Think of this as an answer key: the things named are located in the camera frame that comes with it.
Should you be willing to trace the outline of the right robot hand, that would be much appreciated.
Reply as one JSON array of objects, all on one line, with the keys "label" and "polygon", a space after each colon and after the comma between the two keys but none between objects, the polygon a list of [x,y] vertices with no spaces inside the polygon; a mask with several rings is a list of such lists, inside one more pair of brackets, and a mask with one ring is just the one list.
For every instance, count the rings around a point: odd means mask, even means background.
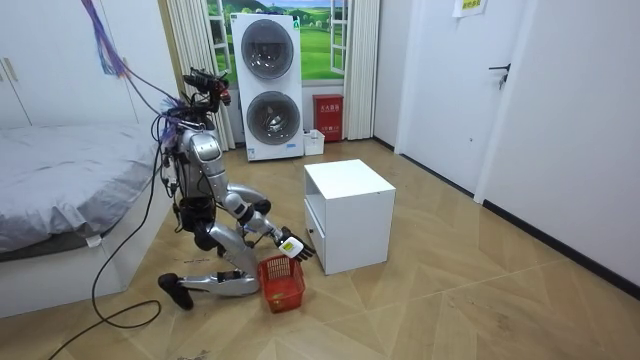
[{"label": "right robot hand", "polygon": [[306,244],[286,226],[281,228],[281,236],[274,243],[282,254],[298,262],[308,260],[316,254],[314,248]]}]

